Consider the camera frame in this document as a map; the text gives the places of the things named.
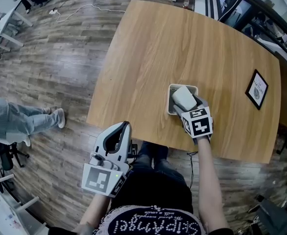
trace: wooden floor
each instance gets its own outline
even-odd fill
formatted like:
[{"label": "wooden floor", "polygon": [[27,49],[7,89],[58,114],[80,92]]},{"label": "wooden floor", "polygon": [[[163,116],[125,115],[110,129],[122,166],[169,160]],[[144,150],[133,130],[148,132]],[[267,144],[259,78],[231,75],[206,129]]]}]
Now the wooden floor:
[{"label": "wooden floor", "polygon": [[[15,194],[22,202],[39,196],[31,210],[51,226],[74,228],[93,195],[80,188],[83,163],[89,161],[96,127],[85,123],[96,80],[111,39],[123,16],[120,12],[86,7],[64,23],[48,12],[65,0],[52,0],[27,17],[33,27],[23,25],[16,38],[23,48],[11,45],[0,61],[0,96],[33,106],[62,107],[67,125],[30,137],[32,147],[20,150],[30,155],[25,168],[14,166]],[[171,0],[151,0],[172,4]],[[181,6],[183,0],[175,5]],[[59,12],[64,19],[87,3],[102,8],[125,10],[130,0],[70,0]],[[185,152],[172,150],[169,161],[190,182],[191,165]],[[215,159],[224,209],[232,229],[245,225],[251,216],[257,193],[281,203],[287,191],[287,152],[274,154],[270,164],[248,164]],[[191,188],[194,212],[198,207],[198,160],[193,158],[194,183]]]}]

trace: framed picture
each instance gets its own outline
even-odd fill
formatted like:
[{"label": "framed picture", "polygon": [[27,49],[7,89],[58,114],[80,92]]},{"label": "framed picture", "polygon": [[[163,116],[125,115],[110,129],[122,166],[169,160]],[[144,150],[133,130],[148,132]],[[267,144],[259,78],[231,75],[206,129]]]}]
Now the framed picture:
[{"label": "framed picture", "polygon": [[246,95],[250,98],[258,110],[260,110],[262,106],[268,87],[269,86],[264,78],[257,70],[255,70],[246,90]]}]

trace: jeans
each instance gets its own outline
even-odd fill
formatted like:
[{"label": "jeans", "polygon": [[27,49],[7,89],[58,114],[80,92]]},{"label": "jeans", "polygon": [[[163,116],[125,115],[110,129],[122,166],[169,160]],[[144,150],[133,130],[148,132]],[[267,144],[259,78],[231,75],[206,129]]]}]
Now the jeans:
[{"label": "jeans", "polygon": [[57,112],[45,114],[44,109],[8,103],[7,133],[22,133],[26,135],[46,131],[61,121]]},{"label": "jeans", "polygon": [[[138,158],[133,164],[132,171],[155,171],[186,185],[183,175],[177,172],[167,161],[167,152],[168,148],[166,146],[144,141],[138,153]],[[154,159],[154,169],[151,167],[152,158]]]}]

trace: sneaker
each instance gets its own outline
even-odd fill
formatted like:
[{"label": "sneaker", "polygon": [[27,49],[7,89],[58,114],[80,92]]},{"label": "sneaker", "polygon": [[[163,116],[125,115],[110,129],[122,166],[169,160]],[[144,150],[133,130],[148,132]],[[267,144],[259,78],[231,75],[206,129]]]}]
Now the sneaker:
[{"label": "sneaker", "polygon": [[64,110],[62,108],[60,109],[57,109],[55,111],[61,118],[61,121],[59,122],[59,128],[60,129],[63,129],[65,124],[66,124],[66,121],[65,121],[65,114],[64,114]]},{"label": "sneaker", "polygon": [[31,142],[30,142],[29,136],[26,136],[24,142],[25,142],[26,146],[28,146],[28,147],[31,146]]},{"label": "sneaker", "polygon": [[50,114],[51,113],[51,109],[50,109],[50,107],[46,107],[46,108],[44,108],[44,114]]}]

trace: person's leg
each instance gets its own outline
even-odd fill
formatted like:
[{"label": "person's leg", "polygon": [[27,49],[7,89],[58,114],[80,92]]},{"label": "person's leg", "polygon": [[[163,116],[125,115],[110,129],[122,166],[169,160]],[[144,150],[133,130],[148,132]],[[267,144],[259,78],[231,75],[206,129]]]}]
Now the person's leg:
[{"label": "person's leg", "polygon": [[8,106],[11,111],[14,111],[16,113],[18,112],[23,113],[28,117],[33,116],[33,115],[45,114],[45,111],[43,108],[24,106],[20,104],[11,103],[11,102],[8,103]]},{"label": "person's leg", "polygon": [[142,147],[138,153],[138,158],[133,163],[133,170],[136,169],[152,169],[151,161],[153,158],[152,152],[153,143],[143,141]]},{"label": "person's leg", "polygon": [[31,8],[31,4],[27,0],[21,0],[21,2],[25,6],[25,10],[29,10]]},{"label": "person's leg", "polygon": [[63,109],[57,109],[51,115],[40,114],[27,116],[9,107],[6,132],[31,135],[46,131],[57,125],[59,125],[60,128],[63,128],[65,125]]},{"label": "person's leg", "polygon": [[168,148],[166,146],[156,144],[156,149],[154,156],[154,169],[182,184],[186,184],[183,175],[176,171],[167,161]]}]

